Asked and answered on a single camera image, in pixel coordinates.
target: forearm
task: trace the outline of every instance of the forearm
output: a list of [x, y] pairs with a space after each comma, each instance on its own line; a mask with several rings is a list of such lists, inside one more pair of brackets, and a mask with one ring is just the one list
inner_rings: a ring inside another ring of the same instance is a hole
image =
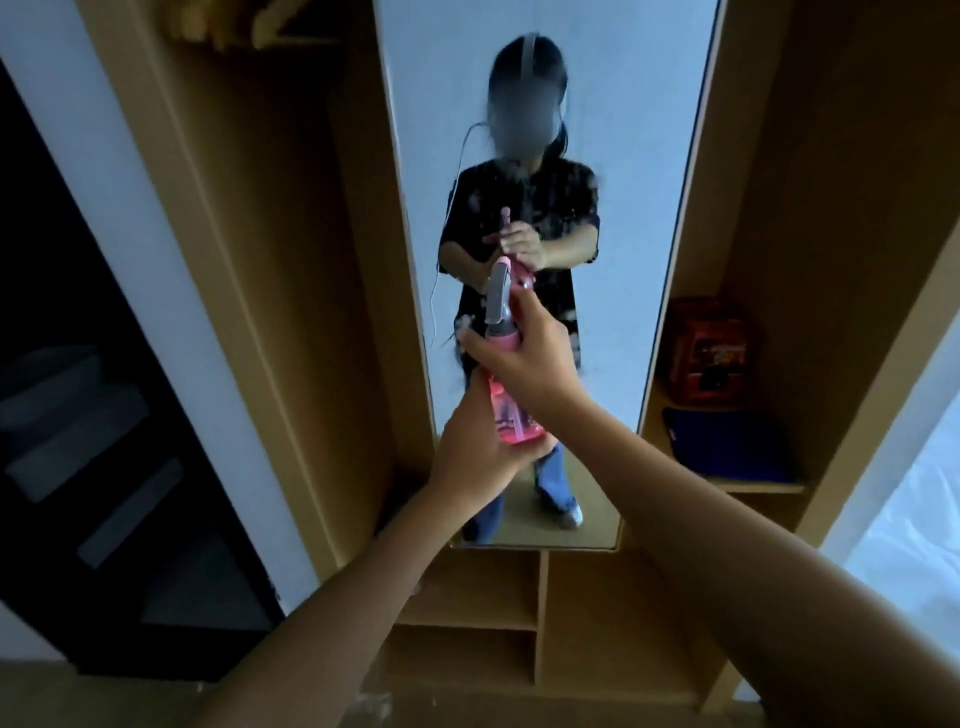
[[597, 253], [597, 228], [589, 223], [579, 225], [569, 234], [557, 240], [544, 240], [546, 250], [545, 268], [575, 268], [591, 260]]
[[197, 728], [335, 726], [423, 571], [469, 517], [430, 486], [213, 693]]
[[490, 277], [488, 263], [474, 260], [463, 247], [454, 242], [443, 243], [438, 258], [444, 269], [463, 285], [468, 285], [477, 293], [486, 292], [487, 279]]
[[586, 398], [558, 403], [541, 421], [769, 703], [817, 724], [960, 725], [947, 659], [815, 549]]

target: black shirt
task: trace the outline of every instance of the black shirt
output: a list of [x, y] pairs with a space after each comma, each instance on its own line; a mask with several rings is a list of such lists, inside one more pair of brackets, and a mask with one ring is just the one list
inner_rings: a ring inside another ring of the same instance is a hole
[[[456, 198], [453, 193], [454, 190], [450, 190], [447, 204], [452, 207], [440, 244], [455, 242], [481, 262], [493, 254], [493, 245], [485, 243], [483, 238], [500, 231], [502, 207], [510, 208], [512, 221], [529, 223], [541, 240], [557, 240], [584, 223], [600, 229], [596, 177], [589, 167], [568, 159], [545, 159], [540, 169], [528, 178], [513, 175], [497, 160], [486, 161], [464, 170], [456, 185]], [[440, 270], [446, 273], [443, 266]], [[544, 307], [569, 331], [579, 368], [580, 336], [570, 271], [537, 271], [534, 290]], [[454, 328], [471, 326], [484, 335], [486, 305], [485, 297], [465, 285]], [[459, 347], [457, 354], [462, 357], [464, 372], [469, 376], [476, 362], [462, 355]]]

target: white wall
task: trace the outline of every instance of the white wall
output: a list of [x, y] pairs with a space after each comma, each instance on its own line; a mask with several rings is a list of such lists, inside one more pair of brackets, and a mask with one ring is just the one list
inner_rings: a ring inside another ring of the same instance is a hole
[[282, 606], [293, 609], [317, 576], [77, 8], [4, 0], [0, 58]]
[[62, 659], [63, 655], [0, 601], [0, 660], [51, 662]]
[[[448, 341], [461, 285], [449, 276], [431, 346], [446, 198], [493, 58], [532, 31], [566, 60], [567, 157], [600, 181], [600, 257], [573, 272], [584, 382], [636, 428], [715, 11], [714, 0], [378, 0], [438, 430], [463, 395]], [[464, 167], [490, 156], [474, 131]]]

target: person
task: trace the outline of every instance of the person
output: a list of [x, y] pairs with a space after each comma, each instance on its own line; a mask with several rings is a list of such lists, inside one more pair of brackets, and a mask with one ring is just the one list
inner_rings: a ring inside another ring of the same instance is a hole
[[[524, 53], [529, 54], [526, 74]], [[535, 274], [540, 300], [564, 322], [579, 367], [570, 269], [597, 257], [600, 218], [596, 177], [584, 164], [564, 159], [566, 86], [564, 57], [548, 37], [521, 36], [497, 54], [488, 84], [496, 157], [465, 170], [450, 191], [438, 265], [464, 285], [454, 328], [470, 327], [482, 336], [491, 267], [503, 254], [515, 256]], [[511, 212], [506, 227], [503, 207]], [[469, 382], [476, 361], [459, 347], [457, 355]], [[560, 446], [537, 460], [534, 477], [544, 508], [561, 527], [579, 528], [583, 512], [570, 491]], [[467, 522], [464, 539], [488, 544], [502, 517], [503, 497], [498, 496]]]
[[791, 725], [958, 726], [960, 672], [883, 599], [812, 546], [644, 442], [593, 402], [566, 329], [515, 288], [524, 341], [461, 342], [553, 435], [497, 437], [479, 372], [427, 484], [365, 553], [214, 691], [195, 728], [332, 726], [433, 557], [519, 469], [562, 440], [688, 599], [773, 715]]

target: shoe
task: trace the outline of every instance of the shoe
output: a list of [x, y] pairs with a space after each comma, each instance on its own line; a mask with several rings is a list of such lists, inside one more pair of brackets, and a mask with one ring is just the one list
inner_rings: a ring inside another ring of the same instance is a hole
[[584, 512], [580, 510], [580, 505], [573, 506], [572, 510], [560, 515], [560, 528], [567, 531], [575, 531], [584, 524]]

